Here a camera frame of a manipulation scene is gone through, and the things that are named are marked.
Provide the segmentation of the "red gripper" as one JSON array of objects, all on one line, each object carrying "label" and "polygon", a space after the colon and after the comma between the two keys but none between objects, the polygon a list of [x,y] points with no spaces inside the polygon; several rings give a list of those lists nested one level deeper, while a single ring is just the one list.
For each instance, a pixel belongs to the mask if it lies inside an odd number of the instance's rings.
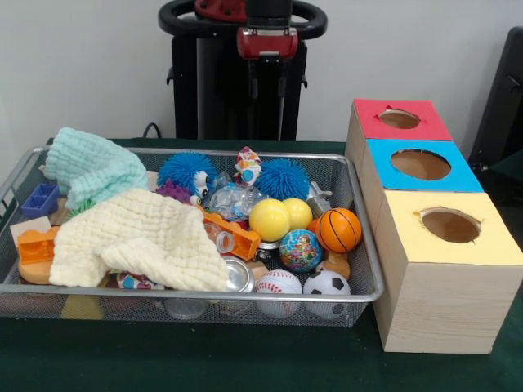
[{"label": "red gripper", "polygon": [[286,94],[288,61],[297,53],[299,37],[294,27],[287,29],[251,29],[240,27],[237,31],[239,56],[248,60],[248,90],[250,98],[258,98],[257,59],[262,56],[278,56],[277,95],[283,99]]}]

